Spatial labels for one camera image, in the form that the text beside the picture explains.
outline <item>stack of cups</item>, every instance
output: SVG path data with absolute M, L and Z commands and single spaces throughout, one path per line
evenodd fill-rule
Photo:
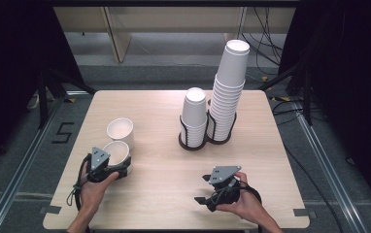
M 207 129 L 206 93 L 198 87 L 190 88 L 183 105 L 181 121 L 181 144 L 187 149 L 204 146 Z
M 243 91 L 250 46 L 240 40 L 228 41 L 213 86 L 207 136 L 223 142 L 229 139 L 236 109 Z

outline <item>wooden table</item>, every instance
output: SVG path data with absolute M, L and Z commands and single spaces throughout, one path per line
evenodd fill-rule
M 206 90 L 210 99 L 212 90 Z M 297 183 L 264 92 L 244 90 L 229 142 L 208 143 L 198 151 L 184 150 L 178 141 L 179 116 L 185 90 L 98 91 L 86 114 L 77 141 L 53 195 L 59 214 L 46 214 L 48 229 L 66 229 L 77 215 L 66 204 L 83 158 L 92 147 L 103 148 L 111 139 L 106 128 L 117 117 L 134 122 L 132 173 L 107 190 L 92 229 L 209 230 L 254 229 L 255 224 L 222 212 L 210 212 L 194 197 L 210 197 L 213 187 L 202 176 L 214 166 L 241 165 L 263 205 L 283 228 L 305 228 L 307 216 Z

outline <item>desk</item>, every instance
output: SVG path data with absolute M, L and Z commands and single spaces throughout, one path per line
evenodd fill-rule
M 212 96 L 206 90 L 207 97 Z M 262 196 L 263 205 L 283 228 L 305 228 L 304 209 L 283 143 L 264 92 L 244 90 L 229 142 L 208 143 L 198 151 L 184 150 L 178 142 L 179 116 L 185 90 L 98 91 L 91 102 L 51 205 L 58 215 L 46 214 L 48 229 L 66 229 L 77 215 L 66 204 L 83 158 L 92 147 L 111 142 L 109 122 L 128 117 L 134 122 L 136 147 L 132 173 L 106 192 L 93 229 L 253 229 L 256 225 L 222 212 L 211 213 L 194 197 L 209 197 L 213 187 L 202 176 L 214 166 L 241 165 L 249 183 Z

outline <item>cup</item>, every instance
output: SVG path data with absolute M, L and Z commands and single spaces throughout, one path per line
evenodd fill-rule
M 182 121 L 191 127 L 197 127 L 207 121 L 206 93 L 198 87 L 189 89 L 183 104 Z
M 220 83 L 227 86 L 240 86 L 244 83 L 249 52 L 250 46 L 244 41 L 227 42 L 217 72 Z
M 130 148 L 123 141 L 112 141 L 103 148 L 103 151 L 110 155 L 109 166 L 120 165 L 131 157 Z M 132 170 L 133 165 L 131 161 L 131 164 L 127 167 L 127 174 L 130 174 Z
M 134 124 L 128 118 L 117 118 L 107 126 L 107 134 L 113 141 L 125 142 L 130 150 L 134 149 Z

